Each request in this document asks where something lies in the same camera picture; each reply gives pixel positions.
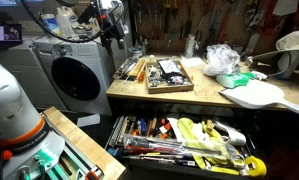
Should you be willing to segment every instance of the box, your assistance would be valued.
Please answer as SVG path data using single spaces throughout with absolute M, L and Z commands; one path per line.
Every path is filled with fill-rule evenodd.
M 176 63 L 177 65 L 181 65 L 180 61 L 172 61 Z M 166 80 L 163 80 L 162 83 L 158 84 L 157 87 L 152 87 L 152 81 L 150 81 L 149 75 L 149 68 L 153 66 L 157 69 L 157 73 L 159 74 L 159 71 L 162 71 L 161 68 L 158 67 L 158 62 L 150 62 L 146 64 L 146 78 L 147 78 L 147 87 L 148 87 L 148 92 L 149 94 L 154 94 L 154 93 L 167 93 L 167 92 L 177 92 L 177 91 L 192 91 L 194 84 L 192 83 L 190 77 L 188 76 L 187 72 L 184 70 L 184 68 L 180 68 L 183 76 L 187 77 L 189 84 L 187 85 L 172 85 L 168 84 Z

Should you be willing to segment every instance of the workbench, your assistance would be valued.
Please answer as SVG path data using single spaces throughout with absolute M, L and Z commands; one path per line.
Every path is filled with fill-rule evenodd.
M 171 56 L 156 56 L 159 58 L 170 58 Z M 219 94 L 225 88 L 216 82 L 215 77 L 206 76 L 203 68 L 206 64 L 184 67 L 189 77 L 193 77 L 193 91 L 172 92 L 149 94 L 145 78 L 142 84 L 137 81 L 114 80 L 106 94 L 114 115 L 136 114 L 143 117 L 164 116 L 170 113 L 170 107 L 174 105 L 196 106 L 196 107 L 221 107 L 231 109 L 235 112 L 233 119 L 248 131 L 250 127 L 258 127 L 259 131 L 253 131 L 252 135 L 257 140 L 263 141 L 264 149 L 270 149 L 271 144 L 279 142 L 281 134 L 286 134 L 288 127 L 293 127 L 295 132 L 288 131 L 291 134 L 288 138 L 299 140 L 299 115 L 289 111 L 281 105 L 270 105 L 260 110 L 250 110 L 234 103 L 226 97 Z M 268 83 L 277 85 L 285 93 L 285 99 L 299 105 L 299 74 L 293 74 L 288 80 L 278 80 L 269 78 Z M 200 117 L 204 116 L 205 111 L 200 111 Z M 190 167 L 177 167 L 161 164 L 158 162 L 141 162 L 141 160 L 126 160 L 125 163 L 131 166 L 140 166 L 142 168 L 153 168 L 164 171 L 181 172 L 194 176 L 204 176 L 219 179 L 248 179 L 242 176 L 224 175 L 210 171 L 202 171 Z
M 98 145 L 55 107 L 44 111 L 50 122 L 59 129 L 93 164 L 104 173 L 103 179 L 121 179 L 126 168 Z

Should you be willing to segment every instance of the tool chest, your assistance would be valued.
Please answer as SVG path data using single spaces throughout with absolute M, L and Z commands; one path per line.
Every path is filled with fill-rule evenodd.
M 174 141 L 176 137 L 173 133 L 167 132 L 167 135 L 165 136 L 162 134 L 159 135 L 159 133 L 161 133 L 160 129 L 162 126 L 168 130 L 169 127 L 167 124 L 170 122 L 167 117 L 168 114 L 174 113 L 175 109 L 177 111 L 176 114 L 179 115 L 179 119 L 188 118 L 192 120 L 193 123 L 201 123 L 202 121 L 207 122 L 208 119 L 212 120 L 214 123 L 221 121 L 236 129 L 238 132 L 241 132 L 245 136 L 246 143 L 243 146 L 234 147 L 239 154 L 242 155 L 245 163 L 249 163 L 249 166 L 257 163 L 257 161 L 250 163 L 250 158 L 248 159 L 248 157 L 251 156 L 254 156 L 264 162 L 267 171 L 266 176 L 257 178 L 270 179 L 279 177 L 279 173 L 281 173 L 280 171 L 284 167 L 283 164 L 287 162 L 290 163 L 290 161 L 292 161 L 290 158 L 287 158 L 287 162 L 284 162 L 285 157 L 283 156 L 290 153 L 289 151 L 299 150 L 299 116 L 294 113 L 286 111 L 278 112 L 232 108 L 229 109 L 231 112 L 229 113 L 230 116 L 227 116 L 228 113 L 224 113 L 225 115 L 214 115 L 214 113 L 213 115 L 210 115 L 208 113 L 212 111 L 211 109 L 217 109 L 220 107 L 202 107 L 202 111 L 201 109 L 200 111 L 196 111 L 193 110 L 196 106 L 185 104 L 169 104 L 165 102 L 126 99 L 111 99 L 111 102 L 114 102 L 111 104 L 112 109 L 115 112 L 114 114 L 116 114 L 116 123 L 109 137 L 106 149 L 114 149 L 113 155 L 129 167 L 129 170 L 132 170 L 132 168 L 136 166 L 163 170 L 166 171 L 166 173 L 177 172 L 185 174 L 186 177 L 201 176 L 217 179 L 253 178 L 252 176 L 243 176 L 243 172 L 240 172 L 240 175 L 232 175 L 230 173 L 221 173 L 210 170 L 208 169 L 208 161 L 206 161 L 205 158 L 203 159 L 207 167 L 202 170 L 192 157 L 180 157 L 180 159 L 177 159 L 177 157 L 161 157 L 161 155 L 170 154 L 158 153 L 157 156 L 157 154 L 150 154 L 152 153 L 150 150 L 137 152 L 133 151 L 135 149 L 126 147 L 126 142 L 124 142 L 124 137 L 126 136 L 131 137 L 131 141 L 133 141 L 133 138 L 135 137 L 139 137 L 141 140 L 145 139 L 146 141 L 147 137 L 149 139 L 150 137 L 157 137 L 154 139 L 159 140 L 165 138 L 164 140 Z M 150 125 L 152 126 L 155 119 L 156 127 L 159 127 L 160 129 L 152 128 L 150 132 L 150 130 L 148 130 L 150 128 L 148 127 Z M 141 132 L 142 127 L 139 127 L 138 130 L 138 123 L 139 126 L 142 126 L 141 123 L 143 123 L 146 130 L 143 129 L 143 132 Z M 222 136 L 228 136 L 228 131 L 220 130 L 215 126 L 214 129 Z M 211 163 L 211 166 L 228 168 L 239 172 L 239 168 L 233 167 L 231 163 L 223 166 Z M 249 172 L 259 173 L 258 170 L 263 170 L 261 165 L 257 168 L 259 169 Z

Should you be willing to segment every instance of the wooden box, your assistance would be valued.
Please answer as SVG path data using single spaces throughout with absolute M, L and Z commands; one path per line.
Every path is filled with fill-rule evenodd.
M 167 93 L 167 92 L 177 92 L 177 91 L 192 91 L 194 84 L 191 81 L 191 78 L 188 76 L 187 72 L 184 70 L 183 66 L 181 65 L 180 61 L 173 61 L 175 62 L 177 65 L 180 65 L 182 68 L 180 68 L 183 76 L 188 78 L 188 82 L 190 84 L 188 85 L 173 85 L 173 84 L 168 84 L 168 82 L 166 80 L 163 80 L 162 82 L 160 82 L 157 87 L 152 87 L 152 82 L 149 80 L 149 68 L 151 66 L 155 67 L 157 69 L 157 73 L 159 73 L 159 71 L 162 71 L 160 68 L 158 67 L 158 62 L 151 62 L 151 63 L 147 63 L 146 64 L 146 78 L 147 78 L 147 87 L 148 87 L 148 92 L 149 94 L 154 94 L 154 93 Z

